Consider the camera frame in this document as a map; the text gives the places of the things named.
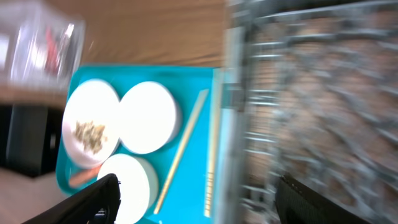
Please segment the right wooden chopstick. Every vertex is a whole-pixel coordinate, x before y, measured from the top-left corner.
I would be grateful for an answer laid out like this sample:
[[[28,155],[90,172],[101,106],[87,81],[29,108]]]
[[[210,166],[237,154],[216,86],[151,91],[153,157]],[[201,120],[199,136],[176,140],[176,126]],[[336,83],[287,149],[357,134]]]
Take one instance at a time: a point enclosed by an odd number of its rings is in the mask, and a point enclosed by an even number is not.
[[[220,117],[221,117],[220,104],[223,93],[222,88],[223,88],[223,71],[220,68],[217,68],[213,72],[213,81],[211,86],[205,205],[203,212],[204,216],[207,218],[211,218],[211,212],[213,206],[213,192],[214,192],[213,188],[215,186],[218,141],[220,135]]]

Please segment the left wooden chopstick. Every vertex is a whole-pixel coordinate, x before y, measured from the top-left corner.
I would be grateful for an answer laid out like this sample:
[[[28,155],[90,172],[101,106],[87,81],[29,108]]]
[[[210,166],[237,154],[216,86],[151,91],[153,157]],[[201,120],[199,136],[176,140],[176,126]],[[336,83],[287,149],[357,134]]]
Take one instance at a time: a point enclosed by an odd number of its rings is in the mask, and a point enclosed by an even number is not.
[[[185,129],[183,130],[182,138],[180,140],[177,152],[175,153],[174,159],[172,161],[172,165],[170,166],[169,172],[168,172],[166,180],[164,182],[164,186],[162,187],[160,196],[156,203],[156,206],[154,209],[155,215],[157,215],[160,212],[160,209],[162,208],[162,205],[166,198],[167,192],[169,191],[169,188],[174,179],[175,173],[176,173],[178,166],[180,164],[180,161],[182,159],[183,153],[185,152],[185,148],[188,144],[190,136],[192,135],[193,129],[194,129],[196,122],[198,120],[198,117],[201,113],[201,109],[203,108],[203,105],[208,96],[208,92],[209,92],[209,89],[205,89],[205,90],[201,90],[198,94],[197,100],[193,106],[192,112],[190,113],[189,119],[187,121],[187,125],[185,126]]]

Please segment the wooden chopstick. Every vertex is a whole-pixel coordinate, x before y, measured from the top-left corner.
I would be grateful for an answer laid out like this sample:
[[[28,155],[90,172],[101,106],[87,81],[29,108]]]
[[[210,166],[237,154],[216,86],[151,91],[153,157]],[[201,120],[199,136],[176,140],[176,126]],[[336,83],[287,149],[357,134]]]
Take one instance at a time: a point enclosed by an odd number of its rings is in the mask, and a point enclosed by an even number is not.
[[[201,113],[201,109],[203,108],[203,105],[208,96],[208,92],[209,92],[209,89],[205,89],[205,90],[201,90],[198,94],[197,100],[193,106],[192,112],[190,113],[189,119],[187,121],[187,125],[185,126],[185,129],[183,130],[182,138],[180,140],[177,152],[175,153],[174,159],[172,161],[172,165],[170,166],[169,172],[168,172],[166,180],[164,182],[164,186],[162,187],[160,196],[156,203],[156,206],[154,209],[155,215],[157,215],[160,212],[160,209],[162,208],[162,205],[166,198],[167,192],[169,191],[169,188],[174,179],[175,173],[176,173],[178,166],[180,164],[180,161],[182,159],[183,153],[185,152],[185,148],[188,144],[190,136],[192,135],[193,129],[194,129],[196,122],[198,120],[198,117]]]
[[[214,192],[213,188],[215,186],[218,141],[220,135],[220,117],[221,117],[220,104],[223,93],[222,88],[223,88],[223,71],[220,68],[217,68],[213,72],[213,81],[211,86],[205,205],[203,212],[204,216],[207,218],[211,218],[211,212],[213,206],[213,192]]]

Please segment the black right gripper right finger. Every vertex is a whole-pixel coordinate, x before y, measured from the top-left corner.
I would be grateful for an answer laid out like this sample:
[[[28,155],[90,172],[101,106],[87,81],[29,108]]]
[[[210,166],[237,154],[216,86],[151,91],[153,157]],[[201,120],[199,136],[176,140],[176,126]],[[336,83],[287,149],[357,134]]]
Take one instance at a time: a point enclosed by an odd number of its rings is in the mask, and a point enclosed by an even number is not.
[[[283,224],[369,224],[290,174],[279,177],[275,208]]]

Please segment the white plate with food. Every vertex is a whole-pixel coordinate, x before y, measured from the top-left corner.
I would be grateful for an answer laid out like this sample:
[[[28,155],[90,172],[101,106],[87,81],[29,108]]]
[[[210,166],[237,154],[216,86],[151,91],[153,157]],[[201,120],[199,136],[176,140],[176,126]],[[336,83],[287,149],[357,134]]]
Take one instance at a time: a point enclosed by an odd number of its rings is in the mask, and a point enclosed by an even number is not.
[[[63,115],[62,138],[66,153],[78,167],[94,168],[118,147],[118,106],[117,93],[104,80],[87,80],[72,91]]]

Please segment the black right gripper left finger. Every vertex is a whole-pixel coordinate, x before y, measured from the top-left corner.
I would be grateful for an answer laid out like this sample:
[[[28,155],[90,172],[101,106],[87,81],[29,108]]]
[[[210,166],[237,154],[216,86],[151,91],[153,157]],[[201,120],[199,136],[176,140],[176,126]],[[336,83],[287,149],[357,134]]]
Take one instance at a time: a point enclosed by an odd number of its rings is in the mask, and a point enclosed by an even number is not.
[[[24,224],[114,223],[120,204],[119,180],[107,174]]]

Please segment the orange carrot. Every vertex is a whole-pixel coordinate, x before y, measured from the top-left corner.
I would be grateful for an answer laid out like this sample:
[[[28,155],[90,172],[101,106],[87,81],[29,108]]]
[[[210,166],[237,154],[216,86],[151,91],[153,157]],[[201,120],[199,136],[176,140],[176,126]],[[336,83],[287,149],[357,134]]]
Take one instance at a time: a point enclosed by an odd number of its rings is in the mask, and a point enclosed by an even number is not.
[[[75,189],[86,184],[87,182],[94,179],[98,175],[100,169],[101,166],[97,166],[92,169],[79,171],[78,173],[74,174],[69,178],[68,181],[69,186]]]

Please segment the red snack wrapper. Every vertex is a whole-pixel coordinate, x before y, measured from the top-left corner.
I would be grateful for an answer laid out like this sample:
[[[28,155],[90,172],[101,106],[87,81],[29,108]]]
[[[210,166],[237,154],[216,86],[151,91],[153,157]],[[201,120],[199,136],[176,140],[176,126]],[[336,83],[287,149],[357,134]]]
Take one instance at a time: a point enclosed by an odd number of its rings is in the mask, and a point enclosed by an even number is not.
[[[61,37],[51,28],[45,30],[45,40],[47,43],[47,59],[45,61],[45,71],[54,77],[60,73],[60,41]]]

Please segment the grey dishwasher rack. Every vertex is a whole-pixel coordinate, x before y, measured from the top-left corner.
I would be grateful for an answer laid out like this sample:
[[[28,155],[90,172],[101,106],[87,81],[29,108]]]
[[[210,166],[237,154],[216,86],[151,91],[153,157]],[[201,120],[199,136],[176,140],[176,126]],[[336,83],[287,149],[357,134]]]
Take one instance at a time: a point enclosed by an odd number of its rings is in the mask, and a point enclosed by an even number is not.
[[[292,175],[397,222],[397,2],[229,1],[215,223],[279,223]]]

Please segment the black plastic bin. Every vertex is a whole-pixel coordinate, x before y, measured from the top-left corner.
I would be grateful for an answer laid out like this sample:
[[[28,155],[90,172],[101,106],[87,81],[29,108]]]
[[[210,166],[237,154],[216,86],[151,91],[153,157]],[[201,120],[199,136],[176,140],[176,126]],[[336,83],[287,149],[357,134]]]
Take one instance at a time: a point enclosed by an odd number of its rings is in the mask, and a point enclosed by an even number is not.
[[[1,167],[29,177],[53,172],[63,110],[40,105],[1,105]]]

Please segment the clear plastic bin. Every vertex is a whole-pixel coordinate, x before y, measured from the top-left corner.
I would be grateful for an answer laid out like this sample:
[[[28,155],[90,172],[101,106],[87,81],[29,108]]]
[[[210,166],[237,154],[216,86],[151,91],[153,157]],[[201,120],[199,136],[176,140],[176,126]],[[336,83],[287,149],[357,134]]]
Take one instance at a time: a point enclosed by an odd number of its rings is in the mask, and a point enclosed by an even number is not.
[[[60,37],[60,73],[45,71],[46,28]],[[80,64],[85,23],[43,1],[1,1],[1,83],[28,89],[66,91]]]

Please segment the pale green bowl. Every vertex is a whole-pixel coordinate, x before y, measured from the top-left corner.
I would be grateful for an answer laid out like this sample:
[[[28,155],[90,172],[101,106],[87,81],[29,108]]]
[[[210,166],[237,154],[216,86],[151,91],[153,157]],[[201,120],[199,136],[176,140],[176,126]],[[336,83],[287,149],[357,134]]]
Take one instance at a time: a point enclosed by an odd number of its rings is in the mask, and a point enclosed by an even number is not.
[[[120,189],[116,224],[137,223],[157,198],[159,180],[153,166],[143,158],[115,154],[101,166],[97,178],[115,174]]]

